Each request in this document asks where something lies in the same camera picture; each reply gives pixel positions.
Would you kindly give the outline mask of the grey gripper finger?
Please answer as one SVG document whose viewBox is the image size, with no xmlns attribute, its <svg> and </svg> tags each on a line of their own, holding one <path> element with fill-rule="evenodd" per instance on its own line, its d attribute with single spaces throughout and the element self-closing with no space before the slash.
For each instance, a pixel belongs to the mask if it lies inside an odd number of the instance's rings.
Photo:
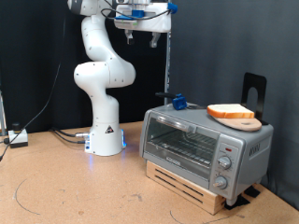
<svg viewBox="0 0 299 224">
<path fill-rule="evenodd" d="M 124 31 L 125 36 L 127 38 L 127 44 L 133 45 L 135 43 L 134 37 L 133 37 L 133 31 L 132 30 L 125 30 Z"/>
<path fill-rule="evenodd" d="M 155 33 L 155 32 L 152 33 L 152 39 L 149 42 L 149 46 L 151 48 L 156 48 L 157 47 L 160 36 L 161 36 L 160 33 Z"/>
</svg>

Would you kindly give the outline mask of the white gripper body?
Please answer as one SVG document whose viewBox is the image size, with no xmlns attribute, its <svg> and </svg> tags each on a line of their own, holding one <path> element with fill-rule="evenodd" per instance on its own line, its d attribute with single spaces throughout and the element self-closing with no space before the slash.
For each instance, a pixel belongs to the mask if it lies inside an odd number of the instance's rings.
<svg viewBox="0 0 299 224">
<path fill-rule="evenodd" d="M 116 0 L 115 26 L 123 30 L 167 33 L 172 4 L 152 0 Z"/>
</svg>

